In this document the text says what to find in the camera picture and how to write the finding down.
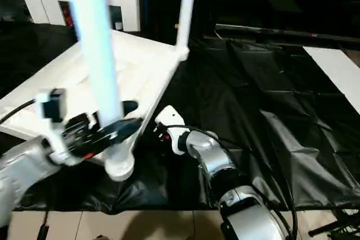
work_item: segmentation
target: black cable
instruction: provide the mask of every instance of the black cable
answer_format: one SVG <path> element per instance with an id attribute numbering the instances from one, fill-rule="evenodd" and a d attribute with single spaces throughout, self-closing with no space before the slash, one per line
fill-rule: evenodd
<path id="1" fill-rule="evenodd" d="M 243 146 L 239 146 L 239 144 L 237 142 L 234 142 L 232 140 L 229 140 L 229 139 L 226 139 L 226 138 L 217 138 L 216 136 L 214 136 L 213 134 L 209 133 L 209 132 L 206 132 L 206 131 L 203 131 L 199 128 L 196 128 L 194 126 L 188 126 L 188 125 L 168 125 L 168 126 L 165 126 L 167 129 L 168 128 L 187 128 L 189 130 L 194 130 L 194 131 L 197 131 L 197 132 L 200 132 L 200 133 L 203 133 L 211 138 L 213 138 L 226 152 L 227 154 L 229 155 L 229 157 L 231 159 L 232 158 L 232 153 L 229 151 L 229 149 L 227 147 L 224 146 L 224 144 L 221 142 L 221 141 L 224 141 L 224 142 L 228 142 L 248 153 L 250 153 L 252 156 L 255 157 L 255 159 L 257 160 L 257 162 L 261 163 L 264 168 L 266 168 L 270 173 L 271 173 L 271 177 L 279 184 L 280 188 L 281 186 L 285 186 L 286 187 L 286 193 L 289 194 L 290 196 L 290 200 L 287 200 L 287 204 L 288 204 L 288 207 L 290 207 L 290 211 L 291 211 L 291 215 L 292 215 L 292 233 L 291 233 L 291 230 L 290 230 L 290 227 L 289 227 L 289 224 L 287 223 L 287 221 L 285 220 L 285 218 L 281 215 L 281 213 L 279 211 L 276 210 L 275 207 L 273 207 L 273 210 L 274 212 L 276 213 L 276 215 L 280 218 L 281 222 L 283 223 L 283 225 L 285 226 L 285 229 L 287 230 L 288 234 L 289 234 L 289 237 L 292 239 L 292 240 L 296 240 L 297 237 L 298 237 L 298 217 L 297 217 L 297 214 L 296 214 L 296 208 L 295 208 L 295 205 L 294 205 L 294 199 L 293 199 L 293 195 L 291 193 L 291 190 L 290 190 L 290 187 L 289 187 L 289 184 L 288 182 L 286 181 L 286 178 L 284 178 L 284 181 L 285 181 L 285 185 L 281 185 L 278 180 L 276 179 L 275 177 L 275 174 L 273 172 L 273 170 L 265 163 L 265 161 L 257 154 L 255 153 L 254 151 L 252 151 L 251 149 L 247 148 L 247 147 L 243 147 Z"/>
<path id="2" fill-rule="evenodd" d="M 3 124 L 6 120 L 8 120 L 11 116 L 21 111 L 22 109 L 28 107 L 29 105 L 33 104 L 34 102 L 35 100 L 31 99 L 30 101 L 25 102 L 24 104 L 20 105 L 18 108 L 15 108 L 11 112 L 9 112 L 6 116 L 0 119 L 0 125 Z"/>

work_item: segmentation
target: black tarp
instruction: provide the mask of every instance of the black tarp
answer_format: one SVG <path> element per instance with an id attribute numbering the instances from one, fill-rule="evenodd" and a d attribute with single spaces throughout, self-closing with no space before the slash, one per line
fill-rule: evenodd
<path id="1" fill-rule="evenodd" d="M 190 49 L 154 116 L 172 105 L 187 124 L 256 151 L 287 178 L 299 210 L 360 207 L 360 116 L 301 47 L 192 40 Z M 102 167 L 83 162 L 31 187 L 18 209 L 210 208 L 197 162 L 173 154 L 153 127 L 134 150 L 127 181 L 113 182 Z M 1 138 L 2 151 L 14 143 Z M 246 152 L 232 152 L 240 171 L 284 209 L 267 171 Z"/>

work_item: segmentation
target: floor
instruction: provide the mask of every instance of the floor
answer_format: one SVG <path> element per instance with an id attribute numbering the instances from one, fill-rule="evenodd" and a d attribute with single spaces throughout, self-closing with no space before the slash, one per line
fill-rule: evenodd
<path id="1" fill-rule="evenodd" d="M 283 213 L 291 222 L 291 215 Z M 9 239 L 36 239 L 43 212 L 14 212 Z M 326 235 L 310 238 L 307 232 L 335 220 L 329 211 L 298 212 L 298 239 L 326 240 Z M 221 217 L 217 211 L 126 211 L 109 216 L 101 212 L 50 212 L 47 240 L 93 240 L 103 235 L 110 240 L 221 240 Z"/>

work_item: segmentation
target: robotic arm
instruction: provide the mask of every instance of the robotic arm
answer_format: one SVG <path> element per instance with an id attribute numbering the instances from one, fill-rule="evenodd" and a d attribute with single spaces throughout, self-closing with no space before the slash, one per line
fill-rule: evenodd
<path id="1" fill-rule="evenodd" d="M 184 125 L 172 106 L 163 109 L 155 121 L 158 128 L 164 129 L 174 124 Z M 171 137 L 174 153 L 187 152 L 199 162 L 223 218 L 221 230 L 226 239 L 285 239 L 277 219 L 255 190 L 246 184 L 216 140 L 186 128 L 173 127 L 166 132 Z"/>
<path id="2" fill-rule="evenodd" d="M 65 91 L 54 89 L 38 94 L 38 113 L 46 132 L 19 144 L 0 159 L 0 228 L 9 225 L 11 211 L 36 182 L 59 171 L 61 165 L 74 166 L 131 136 L 142 119 L 123 119 L 100 128 L 97 113 L 94 125 L 86 114 L 62 122 L 66 114 Z M 137 108 L 133 101 L 123 102 L 129 113 Z"/>

